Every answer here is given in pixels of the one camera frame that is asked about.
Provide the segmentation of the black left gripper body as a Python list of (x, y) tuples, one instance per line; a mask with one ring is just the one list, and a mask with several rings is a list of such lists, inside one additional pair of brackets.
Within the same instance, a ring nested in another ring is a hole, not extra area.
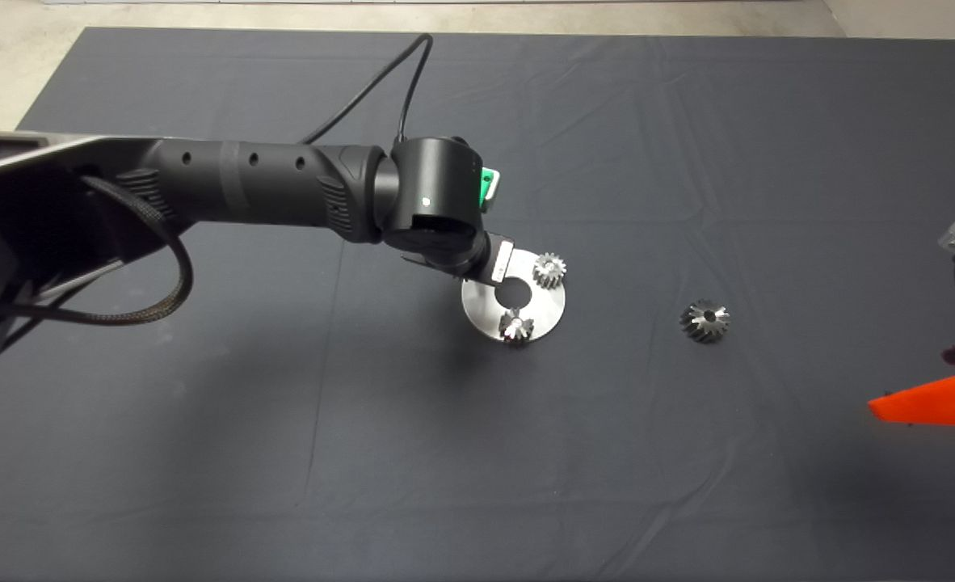
[(499, 286), (506, 279), (514, 250), (515, 242), (511, 237), (485, 233), (482, 253), (469, 270), (469, 280), (485, 286)]

